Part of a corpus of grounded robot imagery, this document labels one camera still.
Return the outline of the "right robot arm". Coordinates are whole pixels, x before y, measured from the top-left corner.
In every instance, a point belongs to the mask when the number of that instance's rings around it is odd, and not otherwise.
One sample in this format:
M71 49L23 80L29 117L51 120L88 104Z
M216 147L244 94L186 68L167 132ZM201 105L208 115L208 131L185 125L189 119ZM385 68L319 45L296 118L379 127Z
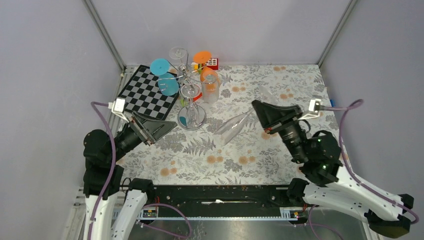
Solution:
M411 195L392 194L355 174L343 153L341 138L326 130L307 137L301 128L302 121L330 111L329 106L312 99L307 112L298 105L277 106L260 100L254 100L252 107L263 130L281 137L292 161L299 164L304 175L290 182L286 198L291 205L318 205L336 210L392 239L410 232L415 223L406 217L414 204Z

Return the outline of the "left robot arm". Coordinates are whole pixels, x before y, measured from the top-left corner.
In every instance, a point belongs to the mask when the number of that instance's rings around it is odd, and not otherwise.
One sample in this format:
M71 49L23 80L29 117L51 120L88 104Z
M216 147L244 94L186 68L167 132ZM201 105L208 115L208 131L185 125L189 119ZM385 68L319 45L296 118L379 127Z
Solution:
M146 179L136 180L130 187L130 193L135 199L125 207L127 216L120 217L118 224L111 225L124 172L123 167L117 165L117 161L140 144L155 144L177 127L174 121L144 117L135 111L126 113L125 116L128 121L116 135L95 129L83 140L85 240L127 239L131 224L142 206L148 206L155 200L153 182Z

